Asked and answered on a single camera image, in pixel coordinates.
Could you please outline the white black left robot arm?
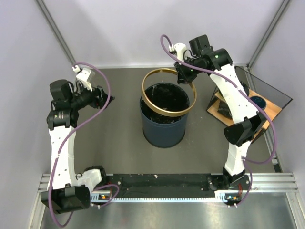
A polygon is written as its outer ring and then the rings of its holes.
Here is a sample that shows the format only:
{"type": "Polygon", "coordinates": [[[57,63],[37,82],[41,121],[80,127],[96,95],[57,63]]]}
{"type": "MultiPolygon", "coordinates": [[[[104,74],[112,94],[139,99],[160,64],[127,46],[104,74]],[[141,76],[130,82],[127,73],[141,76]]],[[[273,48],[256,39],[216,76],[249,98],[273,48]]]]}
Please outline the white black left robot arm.
{"type": "Polygon", "coordinates": [[[91,166],[80,178],[74,169],[74,140],[79,125],[79,110],[91,106],[104,110],[114,100],[102,87],[87,89],[77,80],[75,84],[61,79],[50,84],[51,110],[47,125],[51,138],[51,177],[48,188],[41,194],[42,203],[55,214],[87,209],[90,193],[103,189],[108,178],[102,166],[91,166]]]}

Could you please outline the black trash bag roll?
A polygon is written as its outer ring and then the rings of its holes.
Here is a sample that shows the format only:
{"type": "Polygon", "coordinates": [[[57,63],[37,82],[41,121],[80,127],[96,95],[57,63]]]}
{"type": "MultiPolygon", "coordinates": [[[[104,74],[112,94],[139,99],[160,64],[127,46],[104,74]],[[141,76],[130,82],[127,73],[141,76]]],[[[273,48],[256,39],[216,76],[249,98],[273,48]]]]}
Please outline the black trash bag roll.
{"type": "Polygon", "coordinates": [[[227,103],[220,101],[217,112],[228,119],[232,119],[232,114],[227,103]]]}

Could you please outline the dark blue gold-rimmed trash bin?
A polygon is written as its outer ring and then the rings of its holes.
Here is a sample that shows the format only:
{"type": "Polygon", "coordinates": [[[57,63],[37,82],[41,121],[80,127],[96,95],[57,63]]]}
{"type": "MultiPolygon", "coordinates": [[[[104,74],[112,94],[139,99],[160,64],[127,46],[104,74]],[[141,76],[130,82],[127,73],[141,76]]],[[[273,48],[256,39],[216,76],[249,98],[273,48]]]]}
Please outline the dark blue gold-rimmed trash bin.
{"type": "Polygon", "coordinates": [[[158,124],[144,117],[141,111],[144,137],[153,146],[160,148],[173,147],[180,143],[185,135],[187,116],[187,114],[184,114],[184,118],[175,123],[158,124]]]}

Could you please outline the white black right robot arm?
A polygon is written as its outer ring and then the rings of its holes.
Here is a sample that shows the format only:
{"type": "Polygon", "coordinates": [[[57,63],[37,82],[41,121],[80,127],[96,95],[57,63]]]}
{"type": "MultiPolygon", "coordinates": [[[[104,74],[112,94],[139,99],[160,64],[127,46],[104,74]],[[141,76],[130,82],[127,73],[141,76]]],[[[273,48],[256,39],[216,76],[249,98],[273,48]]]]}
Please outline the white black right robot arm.
{"type": "Polygon", "coordinates": [[[178,72],[178,83],[191,83],[199,74],[199,68],[207,69],[208,75],[218,87],[227,104],[233,124],[224,129],[229,142],[228,157],[223,167],[222,182],[226,188],[235,188],[244,177],[243,158],[254,135],[266,122],[264,115],[248,101],[248,95],[238,79],[233,61],[224,48],[214,50],[207,35],[189,41],[191,56],[186,57],[186,45],[170,45],[170,52],[177,56],[174,64],[178,72]]]}

